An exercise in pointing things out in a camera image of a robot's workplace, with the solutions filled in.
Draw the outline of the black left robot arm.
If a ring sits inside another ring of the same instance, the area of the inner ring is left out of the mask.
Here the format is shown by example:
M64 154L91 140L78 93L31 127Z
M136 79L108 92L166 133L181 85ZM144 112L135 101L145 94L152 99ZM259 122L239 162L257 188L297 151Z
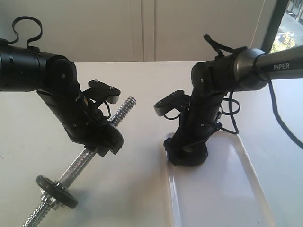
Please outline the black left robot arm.
M99 107L115 104L121 91L99 80L89 81L88 86L81 90L76 65L67 57L0 41L2 92L36 91L72 142L100 156L108 151L116 154L124 138Z

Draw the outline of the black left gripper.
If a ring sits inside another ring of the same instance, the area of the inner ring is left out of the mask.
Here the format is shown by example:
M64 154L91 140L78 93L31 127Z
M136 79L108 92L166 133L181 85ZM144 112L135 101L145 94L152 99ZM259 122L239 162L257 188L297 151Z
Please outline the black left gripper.
M69 100L42 90L38 90L37 93L60 121L73 142L84 145L85 149L101 157L104 157L109 150L116 155L122 148L124 144L122 136L109 138L106 147L104 132L109 121L100 110L93 107L91 101L87 105L79 95L76 95L78 100L74 98Z

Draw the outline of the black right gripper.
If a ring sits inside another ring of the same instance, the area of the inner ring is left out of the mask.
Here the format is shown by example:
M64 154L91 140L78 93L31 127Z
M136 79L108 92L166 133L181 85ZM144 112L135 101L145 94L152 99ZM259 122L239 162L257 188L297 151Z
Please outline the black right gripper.
M188 152L184 148L204 143L209 139L215 129L215 120L224 96L224 92L212 92L207 96L198 91L192 92L188 108L181 115L177 131L172 138L167 138L163 142L169 161L172 161L174 166L196 165L194 152L192 150Z

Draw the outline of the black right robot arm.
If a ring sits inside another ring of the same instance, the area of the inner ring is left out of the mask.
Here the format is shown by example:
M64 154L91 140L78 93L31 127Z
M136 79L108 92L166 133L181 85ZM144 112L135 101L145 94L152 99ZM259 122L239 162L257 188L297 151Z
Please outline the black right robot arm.
M196 63L191 71L190 95L177 90L155 106L159 116L178 110L179 126L164 141L169 161L175 166L198 166L208 156L207 141L222 130L222 102L232 106L233 94L271 86L273 80L303 76L303 49L298 46L275 53L240 48L231 55L219 54L212 61Z

